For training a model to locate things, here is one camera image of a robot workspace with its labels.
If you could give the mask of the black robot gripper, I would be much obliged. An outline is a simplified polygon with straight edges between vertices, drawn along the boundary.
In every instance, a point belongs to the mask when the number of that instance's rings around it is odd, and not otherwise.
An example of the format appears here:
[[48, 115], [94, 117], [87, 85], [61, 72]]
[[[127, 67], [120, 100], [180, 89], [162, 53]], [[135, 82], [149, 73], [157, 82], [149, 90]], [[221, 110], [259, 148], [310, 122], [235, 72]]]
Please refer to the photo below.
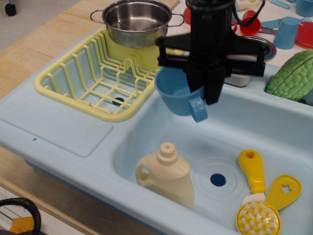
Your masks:
[[191, 10], [191, 31], [156, 39], [159, 65], [186, 69], [191, 93], [205, 85], [207, 105], [218, 102], [225, 74], [263, 76], [269, 47], [232, 31], [232, 17], [237, 15], [233, 0], [185, 3]]

